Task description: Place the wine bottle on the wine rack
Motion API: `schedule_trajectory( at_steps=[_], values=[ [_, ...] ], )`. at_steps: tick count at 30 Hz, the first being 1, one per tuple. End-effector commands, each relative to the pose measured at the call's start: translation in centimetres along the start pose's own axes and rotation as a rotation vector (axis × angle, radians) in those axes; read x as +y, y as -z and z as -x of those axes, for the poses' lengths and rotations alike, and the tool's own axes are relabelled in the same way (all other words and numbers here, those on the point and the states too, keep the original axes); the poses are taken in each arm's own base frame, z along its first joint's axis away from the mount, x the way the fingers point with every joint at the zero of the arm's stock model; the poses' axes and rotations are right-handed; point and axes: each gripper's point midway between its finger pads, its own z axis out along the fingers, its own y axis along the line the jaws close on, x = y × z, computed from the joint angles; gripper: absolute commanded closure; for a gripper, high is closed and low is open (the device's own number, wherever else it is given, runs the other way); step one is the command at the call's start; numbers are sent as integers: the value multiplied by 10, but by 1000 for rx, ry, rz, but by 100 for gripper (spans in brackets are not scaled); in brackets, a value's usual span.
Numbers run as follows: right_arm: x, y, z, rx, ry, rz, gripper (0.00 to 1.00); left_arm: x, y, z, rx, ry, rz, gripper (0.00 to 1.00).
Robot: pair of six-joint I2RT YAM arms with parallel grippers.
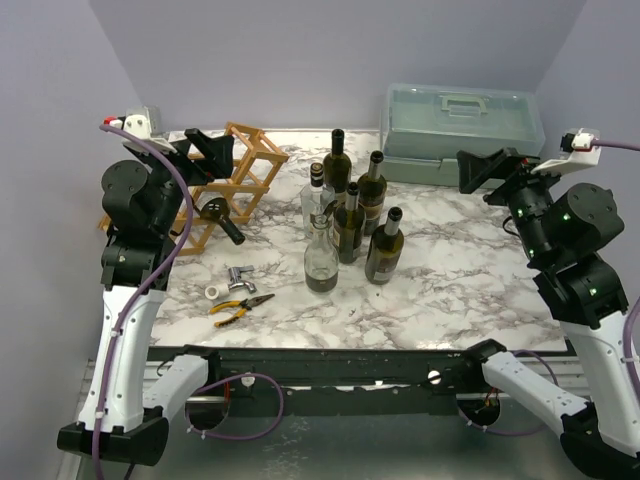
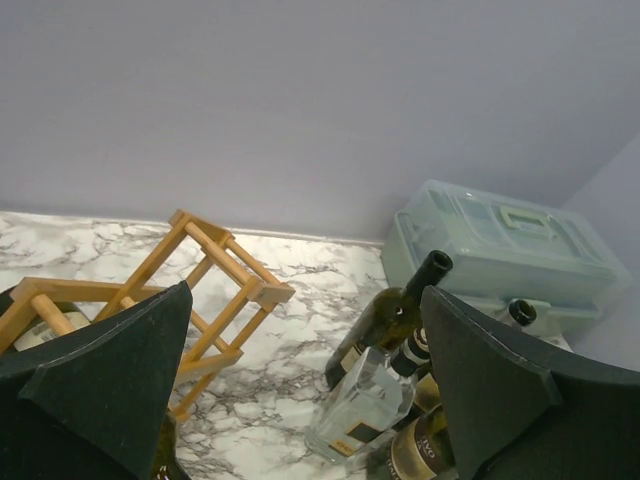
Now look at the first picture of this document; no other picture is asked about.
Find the green bottle beige label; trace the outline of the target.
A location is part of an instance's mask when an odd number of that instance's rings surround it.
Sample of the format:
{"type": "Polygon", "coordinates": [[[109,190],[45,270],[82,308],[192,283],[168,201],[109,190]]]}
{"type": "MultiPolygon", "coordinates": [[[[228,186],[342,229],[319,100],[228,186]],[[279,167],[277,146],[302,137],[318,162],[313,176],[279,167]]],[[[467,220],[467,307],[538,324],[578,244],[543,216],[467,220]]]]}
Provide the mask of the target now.
{"type": "Polygon", "coordinates": [[[381,174],[384,154],[374,150],[370,155],[368,171],[357,181],[359,188],[359,204],[365,211],[363,233],[370,236],[377,228],[387,190],[387,181],[381,174]]]}

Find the green bottle brown label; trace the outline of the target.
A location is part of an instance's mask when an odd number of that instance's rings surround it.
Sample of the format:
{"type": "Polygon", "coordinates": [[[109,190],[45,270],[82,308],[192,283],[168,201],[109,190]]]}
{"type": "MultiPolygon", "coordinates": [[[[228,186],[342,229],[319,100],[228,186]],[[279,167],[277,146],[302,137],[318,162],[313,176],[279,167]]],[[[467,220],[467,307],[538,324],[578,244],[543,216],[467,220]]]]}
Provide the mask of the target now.
{"type": "Polygon", "coordinates": [[[365,275],[370,283],[388,283],[397,267],[404,247],[404,234],[400,229],[403,211],[392,207],[387,220],[378,226],[372,236],[365,264],[365,275]]]}

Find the green bottle silver neck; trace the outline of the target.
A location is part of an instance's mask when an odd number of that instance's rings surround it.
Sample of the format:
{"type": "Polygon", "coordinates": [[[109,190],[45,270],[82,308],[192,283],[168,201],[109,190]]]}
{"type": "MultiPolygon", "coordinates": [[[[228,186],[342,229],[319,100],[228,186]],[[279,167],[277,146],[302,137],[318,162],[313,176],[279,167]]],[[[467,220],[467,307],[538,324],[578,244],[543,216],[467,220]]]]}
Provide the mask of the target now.
{"type": "Polygon", "coordinates": [[[345,201],[334,211],[334,244],[339,261],[351,264],[359,256],[366,214],[359,203],[360,189],[356,182],[347,186],[345,201]]]}

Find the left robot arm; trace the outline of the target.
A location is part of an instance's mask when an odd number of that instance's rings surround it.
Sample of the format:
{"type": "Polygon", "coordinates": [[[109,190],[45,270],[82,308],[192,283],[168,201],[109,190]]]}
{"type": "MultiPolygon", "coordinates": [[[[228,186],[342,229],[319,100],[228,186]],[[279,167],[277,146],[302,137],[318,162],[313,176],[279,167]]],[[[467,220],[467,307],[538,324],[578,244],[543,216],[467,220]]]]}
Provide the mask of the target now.
{"type": "Polygon", "coordinates": [[[120,130],[133,157],[103,174],[102,205],[111,219],[101,258],[103,327],[89,393],[78,419],[60,429],[59,449],[103,460],[154,466],[171,419],[195,391],[214,393],[222,380],[215,354],[188,347],[149,389],[143,388],[153,324],[181,242],[170,236],[189,189],[233,172],[230,135],[196,128],[165,148],[120,130]]]}

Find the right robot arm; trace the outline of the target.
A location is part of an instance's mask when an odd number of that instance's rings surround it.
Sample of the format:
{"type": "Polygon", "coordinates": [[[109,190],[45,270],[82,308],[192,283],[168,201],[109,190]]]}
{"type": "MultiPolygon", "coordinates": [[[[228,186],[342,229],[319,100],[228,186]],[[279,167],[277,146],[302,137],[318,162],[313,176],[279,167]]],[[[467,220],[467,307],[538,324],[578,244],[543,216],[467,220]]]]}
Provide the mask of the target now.
{"type": "Polygon", "coordinates": [[[540,161],[504,148],[480,156],[459,152],[459,190],[499,186],[486,203],[510,211],[539,295],[579,358],[589,394],[571,394],[486,340],[463,354],[460,379],[469,390],[494,387],[533,413],[559,438],[571,463],[595,479],[639,475],[639,378],[630,307],[616,271],[600,250],[624,228],[609,190],[590,183],[558,199],[551,187],[574,157],[540,161]]]}

